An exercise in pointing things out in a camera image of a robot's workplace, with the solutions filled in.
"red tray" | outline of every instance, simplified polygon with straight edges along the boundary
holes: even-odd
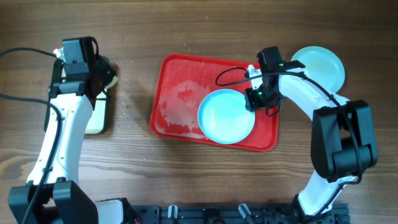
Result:
[[[251,133],[236,144],[219,144],[208,139],[198,124],[198,108],[204,97],[222,87],[215,78],[231,67],[247,68],[256,63],[184,54],[164,58],[160,69],[155,101],[150,115],[150,128],[158,136],[170,139],[200,142],[216,146],[235,147],[253,151],[268,151],[277,140],[278,115],[268,117],[265,111],[256,111],[256,122]],[[220,83],[240,80],[242,70],[233,70],[220,78]],[[241,93],[251,82],[227,86]]]

